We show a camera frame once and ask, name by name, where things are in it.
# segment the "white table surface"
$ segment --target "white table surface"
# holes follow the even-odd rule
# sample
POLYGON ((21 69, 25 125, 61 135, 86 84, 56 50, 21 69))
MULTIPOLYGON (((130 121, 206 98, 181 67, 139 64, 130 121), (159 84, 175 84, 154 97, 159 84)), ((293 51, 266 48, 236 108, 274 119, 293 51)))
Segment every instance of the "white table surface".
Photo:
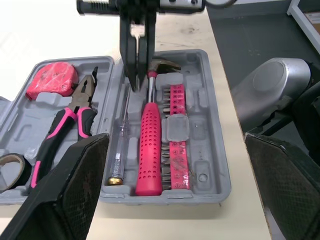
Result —
MULTIPOLYGON (((79 16, 75 0, 0 0, 0 4, 0 96, 11 101, 40 61, 120 56, 118 17, 79 16)), ((207 11, 157 18, 156 50, 180 49, 203 49, 209 55, 231 194, 221 204, 189 207, 99 202, 88 240, 271 239, 207 11)), ((18 208, 0 206, 0 233, 18 208)))

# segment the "tool case compartment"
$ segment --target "tool case compartment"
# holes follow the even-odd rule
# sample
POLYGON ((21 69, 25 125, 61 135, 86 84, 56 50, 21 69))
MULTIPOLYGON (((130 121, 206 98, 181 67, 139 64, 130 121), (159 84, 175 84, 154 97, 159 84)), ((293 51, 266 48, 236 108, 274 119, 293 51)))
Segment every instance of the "tool case compartment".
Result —
MULTIPOLYGON (((157 76, 156 103, 161 119, 165 122, 164 89, 168 89, 170 85, 184 85, 188 117, 186 123, 189 124, 186 152, 190 169, 190 190, 165 189, 159 196, 135 195, 139 170, 141 117, 147 100, 147 81, 140 92, 131 91, 129 96, 127 108, 129 127, 128 138, 125 140, 126 161, 123 185, 107 185, 111 164, 116 157, 126 95, 130 88, 122 62, 114 63, 114 60, 107 56, 43 61, 34 67, 14 102, 8 103, 0 98, 2 109, 0 156, 8 153, 24 155, 34 167, 37 151, 48 133, 55 114, 71 102, 71 97, 62 97, 57 93, 40 93, 35 101, 25 97, 28 85, 39 69, 53 62, 69 62, 75 67, 81 81, 85 75, 91 74, 94 67, 98 66, 97 87, 92 98, 92 108, 97 111, 97 115, 94 118, 91 133, 92 135, 99 133, 110 135, 100 201, 127 205, 194 205, 223 201, 231 192, 231 182, 208 56, 199 49, 156 52, 155 55, 181 65, 181 71, 178 73, 157 76)), ((52 167, 59 163, 67 148, 77 141, 77 137, 77 124, 75 124, 61 143, 52 167)), ((164 144, 168 142, 164 129, 162 129, 162 142, 164 144)), ((0 185, 3 181, 0 171, 0 185)), ((29 184, 30 179, 25 186, 0 192, 0 204, 23 203, 28 196, 29 184)))

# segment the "textured handle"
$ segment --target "textured handle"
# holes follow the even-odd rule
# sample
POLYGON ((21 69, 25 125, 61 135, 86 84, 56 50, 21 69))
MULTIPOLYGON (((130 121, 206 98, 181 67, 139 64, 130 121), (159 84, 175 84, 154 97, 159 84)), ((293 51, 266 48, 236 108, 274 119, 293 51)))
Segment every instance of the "textured handle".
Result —
POLYGON ((161 118, 158 105, 145 105, 141 119, 139 172, 137 196, 158 196, 162 192, 161 179, 161 118))
POLYGON ((76 115, 78 117, 78 141, 80 141, 91 136, 91 126, 97 113, 90 107, 82 107, 76 115))
POLYGON ((68 107, 58 111, 56 114, 47 137, 41 143, 36 156, 36 162, 30 183, 32 189, 34 189, 37 182, 51 170, 52 162, 60 143, 67 135, 76 119, 76 114, 68 107))

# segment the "claw hammer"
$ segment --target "claw hammer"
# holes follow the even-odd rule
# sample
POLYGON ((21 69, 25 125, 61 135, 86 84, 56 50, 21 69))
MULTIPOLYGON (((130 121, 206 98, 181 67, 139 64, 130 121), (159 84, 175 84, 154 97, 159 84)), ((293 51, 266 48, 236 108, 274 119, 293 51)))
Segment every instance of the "claw hammer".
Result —
POLYGON ((180 69, 178 64, 165 59, 153 59, 149 65, 147 104, 141 118, 137 196, 158 196, 162 193, 161 117, 156 104, 155 82, 160 70, 180 69))

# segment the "pink and black pliers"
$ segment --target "pink and black pliers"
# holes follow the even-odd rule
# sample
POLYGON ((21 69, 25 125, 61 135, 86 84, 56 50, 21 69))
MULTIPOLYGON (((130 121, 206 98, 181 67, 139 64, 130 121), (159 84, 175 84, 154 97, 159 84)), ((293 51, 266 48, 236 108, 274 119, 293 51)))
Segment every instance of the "pink and black pliers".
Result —
POLYGON ((30 187, 36 187, 37 182, 51 170, 56 152, 75 122, 78 122, 78 141, 91 136, 90 129, 97 113, 91 108, 91 101, 97 86, 96 66, 92 75, 86 75, 72 94, 71 103, 56 114, 51 128, 42 142, 34 171, 31 176, 30 187))

